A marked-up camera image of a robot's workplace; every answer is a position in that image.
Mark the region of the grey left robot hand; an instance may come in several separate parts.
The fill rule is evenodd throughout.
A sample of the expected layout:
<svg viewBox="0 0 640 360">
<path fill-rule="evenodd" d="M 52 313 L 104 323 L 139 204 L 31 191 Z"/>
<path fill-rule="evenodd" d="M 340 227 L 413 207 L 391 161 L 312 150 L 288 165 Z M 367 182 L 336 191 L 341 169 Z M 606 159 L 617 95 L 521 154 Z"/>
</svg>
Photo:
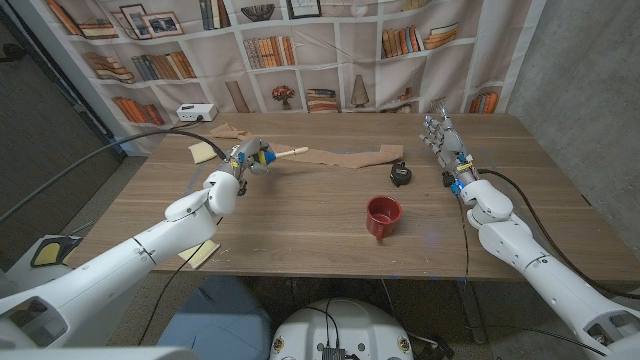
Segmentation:
<svg viewBox="0 0 640 360">
<path fill-rule="evenodd" d="M 246 171 L 257 176 L 265 175 L 269 165 L 267 153 L 273 153 L 273 150 L 266 140 L 247 138 L 228 152 L 218 171 L 228 173 L 238 181 L 243 179 Z"/>
</svg>

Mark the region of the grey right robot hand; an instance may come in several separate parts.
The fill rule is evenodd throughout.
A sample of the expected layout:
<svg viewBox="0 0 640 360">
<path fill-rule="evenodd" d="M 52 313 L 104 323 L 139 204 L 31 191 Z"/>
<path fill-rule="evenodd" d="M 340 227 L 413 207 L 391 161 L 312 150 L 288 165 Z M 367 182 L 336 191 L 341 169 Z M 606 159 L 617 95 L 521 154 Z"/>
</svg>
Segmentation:
<svg viewBox="0 0 640 360">
<path fill-rule="evenodd" d="M 445 109 L 441 110 L 440 120 L 426 115 L 423 125 L 427 134 L 422 134 L 420 140 L 436 155 L 443 168 L 443 185 L 455 195 L 460 194 L 464 187 L 479 179 L 472 155 Z"/>
</svg>

